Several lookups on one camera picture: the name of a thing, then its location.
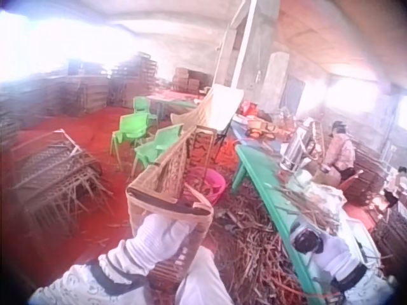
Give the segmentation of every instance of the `hand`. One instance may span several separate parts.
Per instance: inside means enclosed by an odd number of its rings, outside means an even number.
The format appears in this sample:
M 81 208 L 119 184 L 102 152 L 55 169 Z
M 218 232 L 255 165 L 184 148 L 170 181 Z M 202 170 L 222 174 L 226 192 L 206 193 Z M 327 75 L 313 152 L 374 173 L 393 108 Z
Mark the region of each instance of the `hand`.
M 150 214 L 137 230 L 135 238 L 126 241 L 127 248 L 136 263 L 148 273 L 157 262 L 172 257 L 195 226 L 195 223 Z
M 331 171 L 331 168 L 327 164 L 321 164 L 319 169 L 322 173 L 329 173 Z

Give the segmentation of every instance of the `green plastic chair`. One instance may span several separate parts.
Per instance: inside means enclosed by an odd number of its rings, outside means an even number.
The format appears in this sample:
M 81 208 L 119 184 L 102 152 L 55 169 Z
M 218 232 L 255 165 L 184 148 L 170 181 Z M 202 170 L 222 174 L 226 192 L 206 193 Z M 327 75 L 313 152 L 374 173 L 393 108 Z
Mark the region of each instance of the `green plastic chair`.
M 148 113 L 148 119 L 155 120 L 158 126 L 158 115 L 150 113 L 150 101 L 146 97 L 133 98 L 134 113 L 145 112 Z
M 172 144 L 178 141 L 178 138 L 183 129 L 183 124 L 173 125 L 157 130 L 155 138 L 151 142 L 147 142 L 134 149 L 135 158 L 133 162 L 131 177 L 134 176 L 135 168 L 140 161 L 144 168 L 155 162 L 164 151 Z
M 154 138 L 154 143 L 156 145 L 155 148 L 162 153 L 172 144 L 177 142 L 179 136 L 181 135 L 183 125 L 184 124 L 177 124 L 157 130 Z
M 147 128 L 148 113 L 127 114 L 126 116 L 120 117 L 119 130 L 112 133 L 112 139 L 110 142 L 110 154 L 112 154 L 114 148 L 120 169 L 122 169 L 122 166 L 118 145 L 126 140 L 134 141 L 135 145 L 141 144 L 142 138 L 147 133 Z

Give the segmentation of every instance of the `pink bucket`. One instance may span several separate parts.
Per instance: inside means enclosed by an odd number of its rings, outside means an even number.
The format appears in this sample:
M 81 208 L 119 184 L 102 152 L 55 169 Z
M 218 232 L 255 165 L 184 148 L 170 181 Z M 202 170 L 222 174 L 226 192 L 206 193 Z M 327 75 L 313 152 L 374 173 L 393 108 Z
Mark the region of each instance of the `pink bucket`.
M 204 171 L 205 169 L 203 167 L 196 167 L 192 169 L 190 173 L 188 173 L 188 176 L 186 178 L 186 182 L 192 187 L 196 188 L 197 191 L 200 191 L 199 186 L 195 186 L 194 183 L 191 183 L 191 180 L 196 179 L 200 181 L 202 175 L 204 174 Z M 224 192 L 224 189 L 226 189 L 226 181 L 220 173 L 208 168 L 206 171 L 205 182 L 202 189 L 202 194 L 209 200 L 212 206 L 214 206 Z M 193 200 L 192 195 L 189 193 L 184 194 L 184 196 L 189 200 Z

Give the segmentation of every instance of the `bamboo basket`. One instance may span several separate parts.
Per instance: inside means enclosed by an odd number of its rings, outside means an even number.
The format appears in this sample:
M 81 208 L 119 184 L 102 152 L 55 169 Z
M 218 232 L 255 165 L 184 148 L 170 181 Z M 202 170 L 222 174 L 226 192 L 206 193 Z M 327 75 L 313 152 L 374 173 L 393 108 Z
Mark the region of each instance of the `bamboo basket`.
M 197 224 L 181 243 L 178 252 L 170 259 L 159 262 L 150 272 L 152 286 L 160 290 L 171 290 L 182 281 L 212 223 L 213 208 L 208 200 L 184 183 L 191 169 L 198 165 L 195 163 L 197 154 L 194 150 L 200 148 L 197 141 L 199 133 L 210 134 L 209 149 L 199 155 L 199 158 L 204 159 L 205 168 L 200 178 L 202 186 L 216 131 L 195 126 L 185 131 L 181 138 L 158 157 L 155 163 L 149 165 L 126 190 L 134 236 L 145 216 L 151 213 Z M 196 202 L 188 201 L 188 196 L 183 196 L 184 193 L 194 195 Z

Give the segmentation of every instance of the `green table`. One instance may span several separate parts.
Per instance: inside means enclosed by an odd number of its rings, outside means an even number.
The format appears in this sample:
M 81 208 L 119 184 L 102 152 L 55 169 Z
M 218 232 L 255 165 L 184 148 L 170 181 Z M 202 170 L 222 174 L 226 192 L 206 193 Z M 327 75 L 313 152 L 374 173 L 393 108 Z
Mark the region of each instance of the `green table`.
M 160 97 L 156 95 L 150 95 L 147 97 L 150 102 L 154 102 L 157 105 L 157 115 L 160 120 L 163 119 L 164 115 L 164 108 L 166 105 L 174 106 L 174 107 L 183 107 L 187 109 L 187 112 L 196 108 L 198 105 L 194 104 L 193 102 L 187 100 L 174 100 L 165 97 Z
M 239 156 L 240 164 L 233 180 L 232 192 L 238 190 L 246 176 L 251 178 L 254 187 L 265 203 L 271 220 L 279 231 L 284 246 L 286 246 L 302 289 L 308 294 L 321 294 L 321 286 L 313 281 L 313 278 L 319 277 L 318 270 L 309 266 L 309 255 L 302 255 L 295 251 L 289 242 L 289 230 L 296 218 L 296 215 L 289 213 L 289 211 L 297 212 L 298 210 L 277 190 L 266 185 L 277 186 L 279 184 L 275 176 L 278 170 L 278 159 L 272 159 L 265 153 L 249 146 L 238 145 L 235 150 Z M 325 304 L 325 301 L 317 297 L 309 297 L 308 303 L 320 305 Z

